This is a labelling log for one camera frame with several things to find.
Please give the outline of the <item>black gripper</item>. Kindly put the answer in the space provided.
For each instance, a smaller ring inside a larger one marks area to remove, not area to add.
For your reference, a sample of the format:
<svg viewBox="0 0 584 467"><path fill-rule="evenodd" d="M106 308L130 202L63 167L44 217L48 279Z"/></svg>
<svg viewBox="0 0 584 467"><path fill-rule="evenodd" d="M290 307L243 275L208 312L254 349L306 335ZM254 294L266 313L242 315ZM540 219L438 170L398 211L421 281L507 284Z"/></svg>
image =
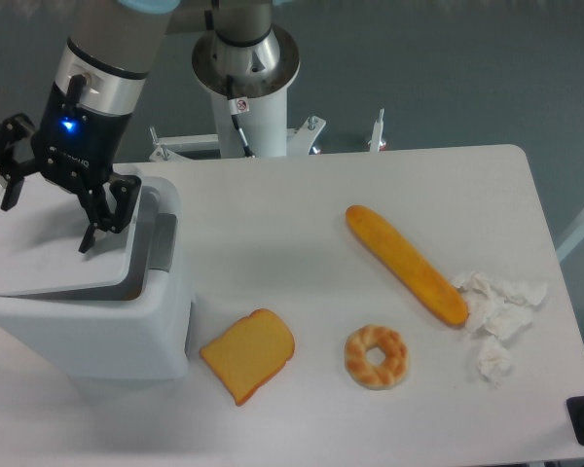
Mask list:
<svg viewBox="0 0 584 467"><path fill-rule="evenodd" d="M0 125L0 183L5 190L1 209L9 211L18 203L25 177L38 171L77 193L89 219L80 253L94 246L97 231L121 233L131 221L142 185L138 176L113 170L129 120L130 115L107 115L70 103L53 85L37 130L22 113ZM17 162L18 144L30 138L34 159Z"/></svg>

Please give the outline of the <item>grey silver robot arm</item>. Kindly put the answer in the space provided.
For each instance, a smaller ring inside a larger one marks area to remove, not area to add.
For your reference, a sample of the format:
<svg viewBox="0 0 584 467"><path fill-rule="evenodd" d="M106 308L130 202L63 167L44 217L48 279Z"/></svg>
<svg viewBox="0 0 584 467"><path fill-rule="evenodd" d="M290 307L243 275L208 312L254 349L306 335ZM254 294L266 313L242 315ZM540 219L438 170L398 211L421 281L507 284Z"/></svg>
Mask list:
<svg viewBox="0 0 584 467"><path fill-rule="evenodd" d="M270 1L84 1L67 39L40 124L15 114L0 125L1 208L17 203L25 178L40 173L75 195L96 232L120 233L141 189L113 160L164 36L212 31L236 47L271 32Z"/></svg>

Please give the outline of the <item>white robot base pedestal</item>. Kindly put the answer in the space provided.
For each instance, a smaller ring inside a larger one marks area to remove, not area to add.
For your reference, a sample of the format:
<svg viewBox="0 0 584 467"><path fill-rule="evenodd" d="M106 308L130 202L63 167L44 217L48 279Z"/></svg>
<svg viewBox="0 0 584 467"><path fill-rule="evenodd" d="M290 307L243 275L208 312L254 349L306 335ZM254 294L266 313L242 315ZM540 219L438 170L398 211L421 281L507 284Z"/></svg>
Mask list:
<svg viewBox="0 0 584 467"><path fill-rule="evenodd" d="M287 92L300 69L292 36L274 24L247 47L210 31L194 47L192 65L209 93L220 157L276 158L287 153Z"/></svg>

